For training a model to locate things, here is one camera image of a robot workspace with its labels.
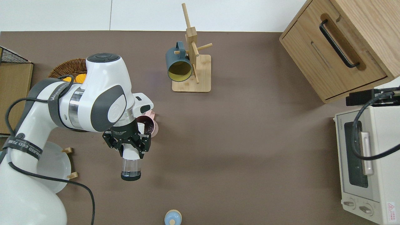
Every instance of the oven door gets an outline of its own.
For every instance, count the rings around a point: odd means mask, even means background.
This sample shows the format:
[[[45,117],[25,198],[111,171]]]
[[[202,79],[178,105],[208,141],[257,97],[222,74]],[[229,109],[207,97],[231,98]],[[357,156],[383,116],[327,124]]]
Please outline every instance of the oven door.
[[[357,158],[352,152],[351,133],[353,120],[356,117],[358,110],[337,115],[336,125],[338,126],[338,142],[339,142],[339,162],[342,169],[341,179],[343,192],[360,196],[369,200],[380,202],[378,179],[376,172],[373,172],[376,165],[372,164],[372,171],[364,172],[363,161]],[[371,154],[374,151],[374,137],[372,135],[371,113],[367,108],[361,115],[357,123],[357,132],[366,132],[369,134],[369,144]],[[359,140],[356,140],[357,151],[360,152]]]

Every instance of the wooden mug tree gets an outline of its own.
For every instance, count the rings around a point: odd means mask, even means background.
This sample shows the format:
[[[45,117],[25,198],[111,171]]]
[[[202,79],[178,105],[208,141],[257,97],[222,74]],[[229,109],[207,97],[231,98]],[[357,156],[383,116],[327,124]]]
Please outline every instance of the wooden mug tree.
[[[193,76],[186,81],[172,82],[172,90],[175,92],[209,92],[211,90],[211,55],[200,55],[199,51],[212,46],[212,43],[197,47],[196,28],[190,26],[186,4],[182,3],[183,14],[186,20],[186,42],[190,64],[193,67]]]

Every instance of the toaster oven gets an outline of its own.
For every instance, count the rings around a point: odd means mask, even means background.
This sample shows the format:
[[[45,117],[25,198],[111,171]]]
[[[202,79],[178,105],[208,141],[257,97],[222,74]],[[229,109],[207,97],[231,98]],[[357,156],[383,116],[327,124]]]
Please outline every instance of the toaster oven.
[[[378,224],[400,224],[400,151],[373,161],[352,152],[352,124],[358,110],[334,117],[343,209]],[[400,143],[400,106],[368,106],[357,121],[356,148],[364,156]]]

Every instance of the white plate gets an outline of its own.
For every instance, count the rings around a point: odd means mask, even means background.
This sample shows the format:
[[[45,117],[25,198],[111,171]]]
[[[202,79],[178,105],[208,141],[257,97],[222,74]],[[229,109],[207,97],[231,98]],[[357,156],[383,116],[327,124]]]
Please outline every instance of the white plate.
[[[38,174],[68,180],[71,174],[71,162],[62,148],[52,142],[46,142],[38,162]],[[35,178],[50,188],[54,193],[62,190],[67,183]]]

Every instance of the warning label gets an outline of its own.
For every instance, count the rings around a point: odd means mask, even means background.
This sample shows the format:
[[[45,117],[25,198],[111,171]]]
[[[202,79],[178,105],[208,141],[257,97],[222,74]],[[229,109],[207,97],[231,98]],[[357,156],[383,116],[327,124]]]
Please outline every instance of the warning label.
[[[396,205],[394,202],[388,202],[388,217],[390,222],[396,222]]]

